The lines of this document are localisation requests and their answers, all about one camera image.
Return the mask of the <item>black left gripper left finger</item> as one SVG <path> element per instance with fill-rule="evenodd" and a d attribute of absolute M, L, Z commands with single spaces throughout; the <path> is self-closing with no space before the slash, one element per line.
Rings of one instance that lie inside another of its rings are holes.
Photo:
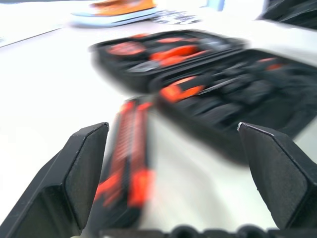
<path fill-rule="evenodd" d="M 0 226 L 2 238 L 71 238 L 87 224 L 100 179 L 109 124 L 72 134 L 37 172 Z"/>

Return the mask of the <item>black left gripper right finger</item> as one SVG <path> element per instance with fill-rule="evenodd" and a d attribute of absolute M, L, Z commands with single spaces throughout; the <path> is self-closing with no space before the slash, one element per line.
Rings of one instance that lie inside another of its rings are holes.
<path fill-rule="evenodd" d="M 253 181 L 276 226 L 271 238 L 317 236 L 317 165 L 279 131 L 241 122 Z"/>

